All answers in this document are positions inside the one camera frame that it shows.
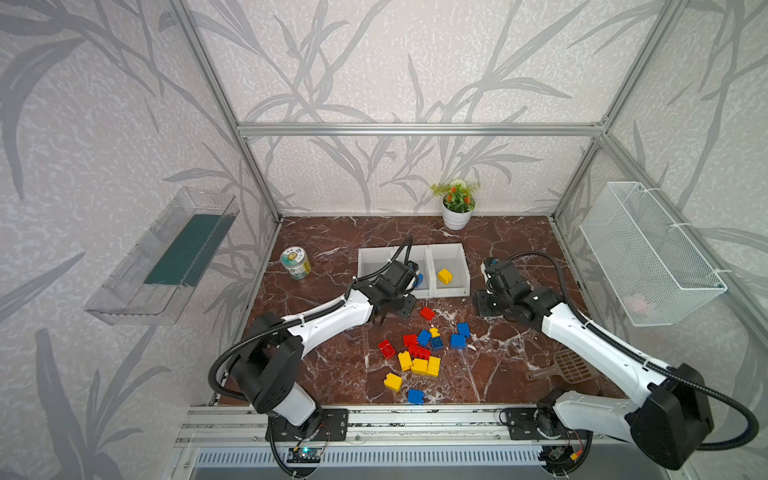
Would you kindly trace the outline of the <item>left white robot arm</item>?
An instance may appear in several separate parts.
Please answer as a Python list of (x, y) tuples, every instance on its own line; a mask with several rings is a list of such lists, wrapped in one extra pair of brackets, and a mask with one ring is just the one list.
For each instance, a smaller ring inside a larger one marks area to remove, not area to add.
[(416, 262), (390, 260), (318, 307), (285, 317), (273, 312), (258, 317), (246, 339), (213, 361), (209, 386), (222, 397), (246, 401), (256, 412), (286, 421), (303, 435), (315, 433), (323, 410), (296, 381), (304, 357), (377, 318), (408, 317), (418, 274)]

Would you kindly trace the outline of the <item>yellow lego tall brick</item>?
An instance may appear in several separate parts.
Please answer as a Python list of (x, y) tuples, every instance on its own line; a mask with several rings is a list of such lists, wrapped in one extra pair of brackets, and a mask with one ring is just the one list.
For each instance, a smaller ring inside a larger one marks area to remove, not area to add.
[(413, 360), (408, 351), (403, 351), (398, 354), (398, 362), (402, 372), (408, 372), (413, 368)]

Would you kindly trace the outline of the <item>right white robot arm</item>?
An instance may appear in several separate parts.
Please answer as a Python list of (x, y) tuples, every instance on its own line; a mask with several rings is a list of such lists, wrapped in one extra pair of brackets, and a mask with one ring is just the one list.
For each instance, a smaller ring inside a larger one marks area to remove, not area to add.
[[(756, 415), (742, 403), (705, 385), (693, 367), (672, 367), (619, 339), (586, 318), (567, 290), (532, 288), (509, 258), (490, 257), (481, 265), (485, 286), (475, 295), (482, 317), (503, 315), (556, 340), (624, 393), (624, 398), (555, 389), (531, 417), (542, 436), (584, 431), (636, 446), (667, 470), (681, 469), (696, 451), (727, 451), (749, 444), (760, 431)], [(743, 416), (744, 430), (708, 441), (714, 429), (711, 401)]]

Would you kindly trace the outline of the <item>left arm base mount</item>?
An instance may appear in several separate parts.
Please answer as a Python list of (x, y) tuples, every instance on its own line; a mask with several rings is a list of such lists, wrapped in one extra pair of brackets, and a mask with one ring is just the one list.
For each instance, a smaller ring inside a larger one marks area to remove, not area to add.
[(295, 426), (287, 419), (276, 414), (268, 415), (268, 425), (272, 438), (278, 442), (289, 441), (330, 441), (346, 440), (349, 426), (348, 409), (320, 408), (301, 425)]

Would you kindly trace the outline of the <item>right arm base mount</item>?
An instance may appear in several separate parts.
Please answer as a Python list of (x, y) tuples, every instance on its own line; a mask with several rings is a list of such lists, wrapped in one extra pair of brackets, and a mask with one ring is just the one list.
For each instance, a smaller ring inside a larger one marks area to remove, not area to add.
[(503, 408), (498, 420), (511, 440), (579, 442), (591, 436), (586, 430), (567, 429), (553, 415), (541, 413), (531, 405)]

